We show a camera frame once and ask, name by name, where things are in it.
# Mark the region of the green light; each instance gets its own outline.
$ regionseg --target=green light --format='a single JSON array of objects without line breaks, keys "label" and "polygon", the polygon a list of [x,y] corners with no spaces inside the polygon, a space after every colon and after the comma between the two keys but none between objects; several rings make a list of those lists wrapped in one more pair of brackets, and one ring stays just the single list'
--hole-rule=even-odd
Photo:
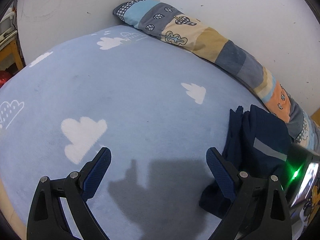
[{"label": "green light", "polygon": [[299,170],[297,170],[297,171],[295,171],[295,172],[294,172],[294,174],[293,174],[293,176],[292,176],[292,177],[293,177],[293,179],[295,179],[295,177],[297,177],[297,176],[298,176],[298,173],[299,173]]}]

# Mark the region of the bed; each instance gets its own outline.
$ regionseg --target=bed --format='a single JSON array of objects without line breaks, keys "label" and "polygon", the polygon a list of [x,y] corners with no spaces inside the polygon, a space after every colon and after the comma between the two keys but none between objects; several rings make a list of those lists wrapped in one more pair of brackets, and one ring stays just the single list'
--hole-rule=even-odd
[{"label": "bed", "polygon": [[55,46],[0,98],[0,175],[22,238],[39,179],[106,146],[112,165],[88,206],[110,239],[207,239],[220,219],[198,206],[205,152],[222,151],[230,109],[263,108],[211,62],[127,25]]}]

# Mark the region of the cloud outline print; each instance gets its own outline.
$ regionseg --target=cloud outline print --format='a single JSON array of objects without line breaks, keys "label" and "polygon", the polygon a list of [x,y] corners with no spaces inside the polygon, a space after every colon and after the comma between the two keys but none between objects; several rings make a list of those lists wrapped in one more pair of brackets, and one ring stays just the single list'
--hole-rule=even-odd
[{"label": "cloud outline print", "polygon": [[132,40],[132,41],[140,41],[142,39],[147,38],[147,35],[141,34],[141,33],[128,33],[128,32],[123,32],[120,33],[120,35],[126,39]]},{"label": "cloud outline print", "polygon": [[71,142],[64,149],[66,157],[74,164],[79,164],[107,128],[107,122],[104,119],[95,122],[83,116],[79,122],[72,118],[63,120],[61,130]]},{"label": "cloud outline print", "polygon": [[46,52],[42,55],[40,55],[39,57],[37,57],[34,61],[32,61],[29,65],[29,67],[33,67],[34,65],[38,64],[40,61],[42,61],[43,59],[45,59],[46,57],[48,57],[49,55],[51,55],[53,53],[53,51],[51,52]]},{"label": "cloud outline print", "polygon": [[7,118],[9,118],[9,114],[12,114],[12,112],[14,113],[16,111],[16,114],[11,118],[10,122],[5,127],[5,129],[7,130],[9,125],[12,123],[12,121],[16,118],[16,116],[20,113],[20,111],[23,108],[24,108],[24,102],[19,103],[17,100],[13,100],[11,103],[9,103],[8,101],[4,101],[0,105],[0,128],[3,127],[3,124],[5,124]]}]

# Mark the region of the white pipe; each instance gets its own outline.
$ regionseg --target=white pipe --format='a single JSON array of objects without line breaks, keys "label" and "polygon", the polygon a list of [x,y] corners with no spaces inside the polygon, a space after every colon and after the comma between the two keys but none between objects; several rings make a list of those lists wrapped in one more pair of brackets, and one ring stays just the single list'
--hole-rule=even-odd
[{"label": "white pipe", "polygon": [[10,20],[12,20],[14,15],[15,15],[15,12],[10,12],[10,13],[6,14],[6,15],[2,18],[2,20],[0,21],[0,23],[2,23],[2,22],[3,22],[4,20],[6,20],[7,18],[10,18]]},{"label": "white pipe", "polygon": [[12,12],[12,7],[9,7],[4,15],[6,15],[6,14],[8,14],[10,12]]}]

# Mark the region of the metal screw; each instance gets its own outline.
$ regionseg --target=metal screw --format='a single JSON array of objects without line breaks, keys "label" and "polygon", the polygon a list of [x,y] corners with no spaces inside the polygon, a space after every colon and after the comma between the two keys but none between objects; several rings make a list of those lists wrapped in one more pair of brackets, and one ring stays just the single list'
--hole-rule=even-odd
[{"label": "metal screw", "polygon": [[271,175],[271,179],[272,179],[273,181],[278,181],[278,177],[277,177],[276,175]]},{"label": "metal screw", "polygon": [[70,173],[70,178],[74,179],[74,178],[78,177],[78,174],[79,174],[78,172],[74,171],[74,172]]},{"label": "metal screw", "polygon": [[40,181],[41,181],[41,182],[46,182],[46,181],[47,181],[47,179],[48,179],[48,177],[47,177],[47,176],[43,176],[43,177],[41,177]]},{"label": "metal screw", "polygon": [[241,171],[239,174],[240,174],[240,177],[242,178],[248,177],[248,173],[246,173],[245,171]]}]

